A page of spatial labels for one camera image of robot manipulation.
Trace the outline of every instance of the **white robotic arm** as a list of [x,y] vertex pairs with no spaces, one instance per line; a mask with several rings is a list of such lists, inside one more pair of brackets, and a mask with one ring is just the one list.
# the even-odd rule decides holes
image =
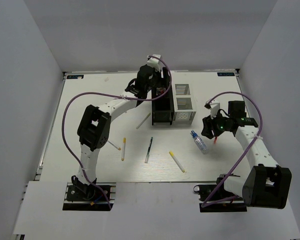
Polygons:
[[[254,126],[240,126],[238,127],[235,138],[239,141],[242,146],[242,149],[245,150],[248,145],[251,143],[253,138],[256,136],[258,132],[258,128]],[[246,154],[248,159],[250,170],[254,166],[263,165],[265,167],[276,168],[279,164],[274,160],[274,158],[270,155],[268,149],[266,148],[262,138],[258,138],[248,153]],[[242,176],[230,176],[224,182],[224,190],[228,192],[232,192],[237,196],[243,196],[243,188],[246,182],[246,178]]]
[[219,186],[223,182],[223,185],[220,188],[216,187],[213,192],[218,189],[221,194],[224,191],[225,196],[226,192],[233,193],[251,207],[283,209],[288,199],[292,174],[288,168],[279,166],[262,138],[257,136],[258,124],[255,119],[246,117],[245,102],[229,101],[226,116],[222,116],[222,109],[216,101],[206,104],[205,107],[211,110],[211,114],[202,120],[201,135],[212,139],[223,132],[232,132],[245,151],[257,137],[246,154],[250,165],[248,177],[221,174],[216,182]]
[[[139,106],[147,98],[150,90],[164,88],[166,89],[165,93],[171,91],[169,70],[164,67],[162,74],[159,65],[160,58],[160,55],[148,56],[147,64],[140,67],[137,77],[129,82],[121,98],[113,99],[101,106],[89,105],[86,107],[77,130],[81,144],[80,162],[82,166],[78,173],[71,178],[73,186],[86,199],[90,199],[95,191],[89,181],[94,184],[97,180],[98,155],[100,149],[107,143],[111,122],[121,114]],[[164,96],[165,93],[157,96],[157,101],[160,101],[158,98],[168,97],[168,94]]]
[[[137,100],[127,100],[125,98],[134,98],[135,95],[131,92],[123,92],[121,99],[113,99],[112,101],[99,106],[99,110],[103,113],[109,113],[111,121],[114,121],[121,114],[125,113],[130,109],[137,107]],[[81,157],[80,161],[84,166],[85,173],[89,180],[94,181],[96,177],[96,166],[98,161],[98,155],[101,148],[91,150],[86,144],[81,144]],[[89,184],[83,174],[82,168],[79,167],[79,171],[76,174],[78,180],[83,184]]]

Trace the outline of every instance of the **yellow marker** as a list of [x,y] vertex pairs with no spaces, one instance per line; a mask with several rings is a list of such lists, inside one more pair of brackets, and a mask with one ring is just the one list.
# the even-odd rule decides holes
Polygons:
[[126,138],[123,138],[121,161],[125,160]]
[[180,170],[184,173],[185,169],[181,166],[180,162],[178,161],[178,159],[176,158],[176,156],[174,155],[174,153],[172,151],[170,151],[169,154],[173,158],[173,160],[175,161],[175,163],[178,165],[178,167],[180,168]]

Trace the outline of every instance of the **white wall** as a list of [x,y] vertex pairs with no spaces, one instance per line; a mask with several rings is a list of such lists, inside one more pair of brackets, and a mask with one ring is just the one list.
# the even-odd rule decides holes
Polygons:
[[33,180],[62,72],[22,0],[0,0],[0,240]]
[[25,0],[65,72],[240,68],[277,0]]
[[269,151],[292,172],[289,200],[300,230],[300,0],[277,2],[242,66],[240,86],[260,107]]

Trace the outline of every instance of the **purple cable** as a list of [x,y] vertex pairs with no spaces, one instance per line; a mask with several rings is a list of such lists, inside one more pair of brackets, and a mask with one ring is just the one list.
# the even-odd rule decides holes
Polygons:
[[229,197],[226,197],[226,198],[224,198],[224,199],[212,201],[212,202],[206,203],[206,204],[204,205],[204,208],[205,208],[205,207],[208,207],[208,206],[210,206],[210,205],[213,205],[213,204],[217,204],[217,203],[220,203],[220,202],[229,201],[229,200],[233,200],[233,199],[237,199],[237,198],[239,198],[239,197],[238,197],[238,196],[229,196]]
[[[225,92],[221,92],[219,94],[217,94],[216,96],[214,96],[213,98],[211,98],[207,104],[211,103],[215,98],[224,95],[224,94],[237,94],[237,95],[241,95],[243,97],[245,97],[246,99],[248,99],[253,106],[255,107],[256,111],[259,114],[259,118],[260,118],[260,127],[258,132],[256,133],[256,136],[252,139],[252,141],[250,142],[250,144],[246,147],[246,149],[244,150],[244,152],[242,153],[242,155],[240,156],[240,158],[238,159],[238,161],[236,161],[236,163],[233,165],[233,167],[230,169],[230,171],[224,176],[224,178],[219,182],[219,184],[213,189],[213,191],[209,194],[209,196],[204,200],[204,202],[201,204],[201,207],[204,208],[207,206],[207,202],[211,199],[211,197],[218,191],[218,189],[222,186],[222,184],[224,184],[224,182],[227,180],[227,178],[232,174],[232,172],[236,169],[236,167],[239,165],[239,163],[242,161],[242,159],[244,159],[244,157],[246,156],[246,154],[248,153],[248,151],[250,150],[250,148],[252,147],[252,145],[255,143],[255,141],[258,139],[257,136],[260,135],[262,128],[263,128],[263,119],[262,119],[262,115],[261,112],[257,106],[257,104],[247,95],[241,93],[241,92],[236,92],[236,91],[225,91]],[[218,203],[218,202],[222,202],[225,201],[226,198],[224,199],[220,199],[218,201],[214,201],[214,202],[210,202],[209,205],[213,204],[213,203]]]
[[[162,98],[162,97],[163,97],[164,95],[166,95],[167,92],[170,90],[170,88],[171,88],[171,86],[172,86],[172,75],[171,75],[171,71],[170,71],[169,67],[168,67],[167,64],[166,64],[163,60],[161,60],[160,58],[158,58],[158,57],[156,57],[156,56],[151,56],[151,55],[150,55],[149,57],[150,57],[150,58],[154,58],[154,59],[159,60],[159,61],[166,67],[166,69],[167,69],[167,71],[168,71],[168,73],[169,73],[169,76],[170,76],[170,83],[169,83],[168,88],[165,90],[165,92],[164,92],[163,94],[161,94],[160,96],[157,96],[157,97],[155,97],[155,98],[151,98],[151,99],[141,99],[141,98],[135,98],[135,97],[125,97],[125,99],[127,99],[127,100],[138,100],[138,101],[143,101],[143,102],[146,102],[146,101],[155,101],[155,100],[157,100],[157,99],[159,99],[159,98]],[[67,143],[67,141],[66,141],[66,137],[65,137],[65,121],[66,121],[67,111],[68,111],[68,109],[69,109],[71,103],[72,103],[75,99],[77,99],[77,98],[79,98],[79,97],[81,97],[81,96],[84,96],[84,95],[101,95],[101,96],[105,96],[105,97],[119,98],[119,99],[123,98],[123,96],[111,95],[111,94],[106,94],[106,93],[101,93],[101,92],[94,92],[94,91],[89,91],[89,92],[83,92],[83,93],[80,93],[80,94],[74,96],[74,97],[68,102],[68,104],[66,105],[66,107],[65,107],[65,109],[64,109],[64,113],[63,113],[63,117],[62,117],[62,125],[61,125],[62,140],[63,140],[63,143],[64,143],[66,149],[68,149],[68,151],[71,153],[71,155],[72,155],[72,156],[77,160],[77,162],[79,163],[80,168],[82,169],[83,176],[84,176],[84,178],[86,179],[86,181],[87,181],[89,184],[91,184],[92,186],[98,188],[98,189],[102,192],[102,194],[104,195],[105,200],[106,200],[106,202],[108,203],[108,206],[109,206],[109,208],[110,208],[110,210],[111,210],[111,205],[110,205],[109,199],[108,199],[108,197],[107,197],[107,194],[103,191],[103,189],[102,189],[101,187],[99,187],[98,185],[94,184],[92,181],[90,181],[90,180],[88,179],[88,176],[87,176],[87,174],[86,174],[86,171],[84,170],[84,165],[82,164],[82,162],[80,161],[80,159],[76,156],[76,154],[71,150],[71,148],[69,147],[69,145],[68,145],[68,143]]]

